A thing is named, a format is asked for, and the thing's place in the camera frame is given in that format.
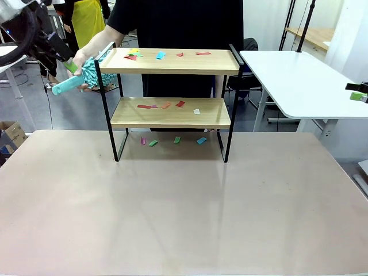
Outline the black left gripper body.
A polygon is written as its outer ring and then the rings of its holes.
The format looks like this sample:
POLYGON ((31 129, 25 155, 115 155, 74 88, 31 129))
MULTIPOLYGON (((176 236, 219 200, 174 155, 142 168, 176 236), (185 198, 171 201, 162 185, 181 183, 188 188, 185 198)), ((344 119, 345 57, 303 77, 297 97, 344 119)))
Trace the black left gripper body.
POLYGON ((73 51, 55 32, 40 32, 37 39, 37 48, 40 53, 54 57, 61 62, 67 62, 74 57, 73 51))

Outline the person's right hand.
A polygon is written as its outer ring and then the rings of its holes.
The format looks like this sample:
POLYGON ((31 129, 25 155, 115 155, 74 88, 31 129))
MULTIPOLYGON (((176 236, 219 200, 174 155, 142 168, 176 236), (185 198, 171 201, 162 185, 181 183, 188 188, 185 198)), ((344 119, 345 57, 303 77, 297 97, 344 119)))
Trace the person's right hand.
MULTIPOLYGON (((85 62, 89 58, 95 58, 98 54, 99 54, 98 50, 93 50, 93 49, 90 50, 90 49, 87 49, 87 47, 83 47, 82 49, 78 50, 72 60, 74 64, 78 67, 78 69, 74 73, 67 71, 68 77, 71 78, 74 75, 80 75, 82 73, 82 67, 85 64, 85 62)), ((93 91, 93 90, 97 91, 98 90, 97 86, 94 86, 93 88, 90 89, 87 83, 77 86, 77 88, 82 89, 83 91, 93 91)))

